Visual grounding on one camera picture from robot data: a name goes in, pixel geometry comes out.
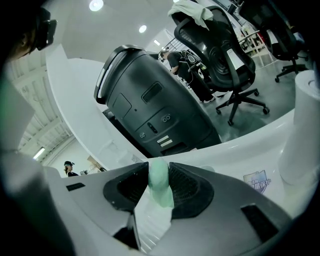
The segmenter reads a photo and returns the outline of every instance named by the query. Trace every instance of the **white cloth on chair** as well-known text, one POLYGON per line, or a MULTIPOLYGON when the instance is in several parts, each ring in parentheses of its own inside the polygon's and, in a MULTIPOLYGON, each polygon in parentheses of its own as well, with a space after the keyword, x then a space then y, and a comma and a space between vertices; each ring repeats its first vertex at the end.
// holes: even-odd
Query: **white cloth on chair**
POLYGON ((207 30, 209 29, 204 20, 212 21, 214 16, 209 9, 189 0, 180 0, 179 2, 174 3, 171 10, 168 12, 168 16, 179 12, 192 17, 195 24, 204 27, 207 30))

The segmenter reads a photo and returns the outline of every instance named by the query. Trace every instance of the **green tissue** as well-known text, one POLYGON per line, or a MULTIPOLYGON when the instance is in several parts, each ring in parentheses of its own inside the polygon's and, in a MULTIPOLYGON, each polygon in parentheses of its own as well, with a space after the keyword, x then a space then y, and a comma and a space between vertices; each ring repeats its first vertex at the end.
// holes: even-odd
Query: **green tissue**
POLYGON ((161 158, 156 158, 149 169, 150 195, 161 207, 174 208, 174 198, 169 186, 169 167, 161 158))

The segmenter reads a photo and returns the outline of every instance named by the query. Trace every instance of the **white curved desk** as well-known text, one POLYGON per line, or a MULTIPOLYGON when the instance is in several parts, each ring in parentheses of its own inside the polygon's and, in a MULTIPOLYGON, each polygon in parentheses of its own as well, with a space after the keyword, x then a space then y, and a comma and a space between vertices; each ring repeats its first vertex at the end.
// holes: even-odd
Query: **white curved desk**
MULTIPOLYGON (((67 59, 58 45, 47 50, 46 64, 52 92, 65 122, 95 160, 107 170, 133 164, 133 156, 152 161, 129 143, 97 106, 93 92, 102 62, 67 59)), ((293 117, 292 110, 240 138, 163 159, 196 167, 211 166, 217 173, 247 182, 255 176, 250 185, 295 217, 303 212, 317 184, 292 186, 280 177, 278 160, 292 130, 293 117)))

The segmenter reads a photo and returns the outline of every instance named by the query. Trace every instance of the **person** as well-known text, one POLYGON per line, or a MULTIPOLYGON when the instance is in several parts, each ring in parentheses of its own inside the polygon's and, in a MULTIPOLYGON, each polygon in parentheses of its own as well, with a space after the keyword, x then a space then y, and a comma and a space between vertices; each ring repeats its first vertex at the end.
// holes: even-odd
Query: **person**
POLYGON ((209 88, 196 79, 192 73, 188 72, 189 64, 184 60, 182 52, 163 49, 160 52, 160 56, 168 60, 171 66, 171 73, 177 74, 188 83, 195 95, 199 98, 200 103, 207 104, 215 100, 209 88))
POLYGON ((50 12, 41 7, 35 19, 25 22, 20 38, 14 43, 9 52, 8 61, 18 60, 31 54, 35 49, 41 51, 54 41, 57 21, 50 20, 50 12))
POLYGON ((65 172, 65 175, 67 175, 68 177, 79 176, 78 174, 72 171, 74 164, 75 164, 74 162, 70 162, 70 161, 64 162, 64 172, 65 172))

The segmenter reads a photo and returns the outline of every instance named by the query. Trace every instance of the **mesh chair back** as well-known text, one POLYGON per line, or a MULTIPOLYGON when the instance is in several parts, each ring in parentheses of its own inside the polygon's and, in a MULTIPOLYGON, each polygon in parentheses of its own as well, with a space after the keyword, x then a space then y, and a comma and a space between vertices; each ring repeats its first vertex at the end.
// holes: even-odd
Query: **mesh chair back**
POLYGON ((218 6, 208 9, 213 14, 212 21, 205 21, 209 30, 196 25, 192 18, 181 12, 172 15, 178 24, 175 37, 201 58, 217 91, 234 91, 248 82, 253 83, 255 63, 241 49, 227 15, 218 6), (242 63, 241 66, 234 65, 230 52, 242 63))

